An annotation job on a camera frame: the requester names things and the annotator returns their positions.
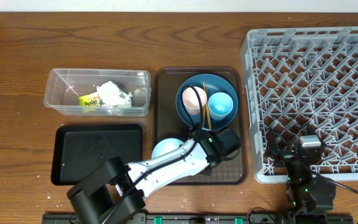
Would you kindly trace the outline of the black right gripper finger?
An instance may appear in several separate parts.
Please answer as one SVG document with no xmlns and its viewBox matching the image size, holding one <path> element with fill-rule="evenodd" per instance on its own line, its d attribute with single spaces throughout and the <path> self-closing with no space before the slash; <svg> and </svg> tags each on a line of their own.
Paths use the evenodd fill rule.
<svg viewBox="0 0 358 224">
<path fill-rule="evenodd" d="M 306 124 L 306 135 L 307 136 L 318 136 L 318 134 L 316 133 L 316 131 L 312 128 L 312 126 L 310 125 L 310 123 Z"/>
<path fill-rule="evenodd" d="M 278 146 L 275 138 L 275 133 L 272 128 L 268 129 L 266 155 L 268 156 L 278 155 Z"/>
</svg>

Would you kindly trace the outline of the white tissue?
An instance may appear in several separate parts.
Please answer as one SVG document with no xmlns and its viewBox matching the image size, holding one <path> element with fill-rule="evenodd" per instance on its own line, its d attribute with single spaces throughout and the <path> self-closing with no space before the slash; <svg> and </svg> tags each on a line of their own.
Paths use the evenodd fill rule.
<svg viewBox="0 0 358 224">
<path fill-rule="evenodd" d="M 121 90 L 112 81 L 97 86 L 96 90 L 100 100 L 105 105 L 119 106 L 126 104 L 125 98 L 121 97 Z"/>
<path fill-rule="evenodd" d="M 103 101 L 103 107 L 110 115 L 123 116 L 124 109 L 132 107 L 132 93 L 109 96 Z"/>
</svg>

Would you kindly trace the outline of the yellow snack wrapper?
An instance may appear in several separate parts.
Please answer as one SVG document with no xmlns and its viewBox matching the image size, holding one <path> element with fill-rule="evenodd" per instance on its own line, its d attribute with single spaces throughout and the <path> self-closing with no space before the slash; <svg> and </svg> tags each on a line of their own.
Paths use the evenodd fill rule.
<svg viewBox="0 0 358 224">
<path fill-rule="evenodd" d="M 80 106 L 99 107 L 100 106 L 99 93 L 94 92 L 88 95 L 79 96 L 78 102 Z"/>
</svg>

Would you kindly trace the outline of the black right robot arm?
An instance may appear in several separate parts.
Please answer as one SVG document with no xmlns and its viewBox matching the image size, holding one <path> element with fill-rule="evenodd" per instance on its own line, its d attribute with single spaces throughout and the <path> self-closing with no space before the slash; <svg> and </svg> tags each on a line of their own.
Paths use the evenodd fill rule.
<svg viewBox="0 0 358 224">
<path fill-rule="evenodd" d="M 310 166 L 321 159 L 326 143 L 310 125 L 306 134 L 286 148 L 278 145 L 272 128 L 268 130 L 265 155 L 275 167 L 287 171 L 287 197 L 294 207 L 278 217 L 279 223 L 327 223 L 326 212 L 333 209 L 336 185 L 314 176 Z"/>
</svg>

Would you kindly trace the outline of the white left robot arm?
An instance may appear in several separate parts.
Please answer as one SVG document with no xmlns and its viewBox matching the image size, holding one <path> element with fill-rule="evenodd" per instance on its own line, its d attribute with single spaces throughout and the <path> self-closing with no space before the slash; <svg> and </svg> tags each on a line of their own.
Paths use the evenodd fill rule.
<svg viewBox="0 0 358 224">
<path fill-rule="evenodd" d="M 80 223 L 126 223 L 156 190 L 184 177 L 207 174 L 240 147 L 239 136 L 230 128 L 218 134 L 197 129 L 180 147 L 154 159 L 106 161 L 75 184 L 67 197 Z"/>
</svg>

